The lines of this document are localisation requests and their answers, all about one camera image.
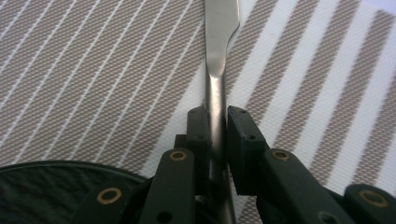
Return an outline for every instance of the striped fabric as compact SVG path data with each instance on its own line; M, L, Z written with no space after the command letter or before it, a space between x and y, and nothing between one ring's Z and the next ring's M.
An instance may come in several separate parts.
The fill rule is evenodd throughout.
M321 184L396 195L395 16L351 0L240 1L227 98ZM202 0L0 3L0 165L155 174L204 100ZM261 223L235 198L239 223Z

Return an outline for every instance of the woven fabric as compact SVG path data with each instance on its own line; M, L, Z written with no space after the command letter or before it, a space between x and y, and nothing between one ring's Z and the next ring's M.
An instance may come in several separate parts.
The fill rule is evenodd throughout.
M351 0L239 1L229 105L343 193L396 195L395 16ZM93 161L144 176L204 100L204 1L0 3L0 165ZM239 223L260 223L235 198Z

